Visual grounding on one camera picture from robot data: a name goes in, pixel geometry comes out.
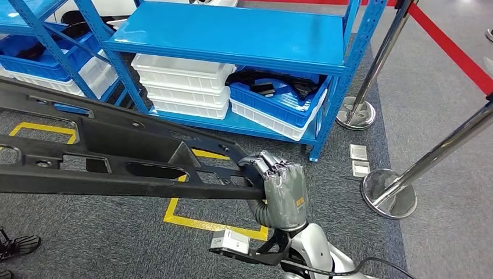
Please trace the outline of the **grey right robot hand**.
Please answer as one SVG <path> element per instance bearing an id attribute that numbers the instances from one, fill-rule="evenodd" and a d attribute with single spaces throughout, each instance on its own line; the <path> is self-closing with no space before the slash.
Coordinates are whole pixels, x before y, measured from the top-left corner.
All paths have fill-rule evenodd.
<path id="1" fill-rule="evenodd" d="M 247 200 L 260 225 L 294 231 L 307 223 L 308 188 L 301 164 L 264 150 L 242 158 L 238 165 L 254 167 L 263 178 L 265 199 Z"/>

